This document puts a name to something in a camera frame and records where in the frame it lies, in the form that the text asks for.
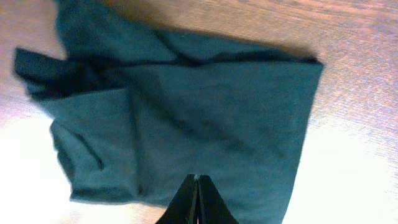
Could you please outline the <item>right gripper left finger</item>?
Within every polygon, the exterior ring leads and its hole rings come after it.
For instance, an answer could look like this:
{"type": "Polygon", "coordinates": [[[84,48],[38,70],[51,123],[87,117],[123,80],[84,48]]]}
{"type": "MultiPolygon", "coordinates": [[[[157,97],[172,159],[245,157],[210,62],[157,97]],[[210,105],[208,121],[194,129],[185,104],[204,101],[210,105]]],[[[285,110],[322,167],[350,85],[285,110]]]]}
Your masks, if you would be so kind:
{"type": "Polygon", "coordinates": [[[197,222],[198,183],[196,175],[187,175],[165,213],[156,224],[194,224],[197,222]]]}

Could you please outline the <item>dark green t-shirt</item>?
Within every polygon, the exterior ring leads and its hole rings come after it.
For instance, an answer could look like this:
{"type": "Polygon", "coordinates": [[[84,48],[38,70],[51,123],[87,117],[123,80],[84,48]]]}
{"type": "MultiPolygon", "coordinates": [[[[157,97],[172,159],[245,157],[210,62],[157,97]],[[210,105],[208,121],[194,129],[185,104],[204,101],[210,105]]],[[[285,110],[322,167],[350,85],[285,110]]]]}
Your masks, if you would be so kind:
{"type": "Polygon", "coordinates": [[[14,71],[53,117],[72,200],[166,206],[185,178],[209,178],[237,222],[282,222],[321,62],[57,6],[66,59],[17,48],[14,71]]]}

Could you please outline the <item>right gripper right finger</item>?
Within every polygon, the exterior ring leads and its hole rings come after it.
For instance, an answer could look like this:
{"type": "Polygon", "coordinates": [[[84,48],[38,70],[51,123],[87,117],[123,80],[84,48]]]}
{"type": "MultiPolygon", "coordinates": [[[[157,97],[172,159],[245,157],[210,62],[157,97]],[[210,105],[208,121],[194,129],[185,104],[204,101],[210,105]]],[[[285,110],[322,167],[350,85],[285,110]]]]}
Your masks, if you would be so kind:
{"type": "Polygon", "coordinates": [[[238,224],[208,175],[198,178],[198,223],[238,224]]]}

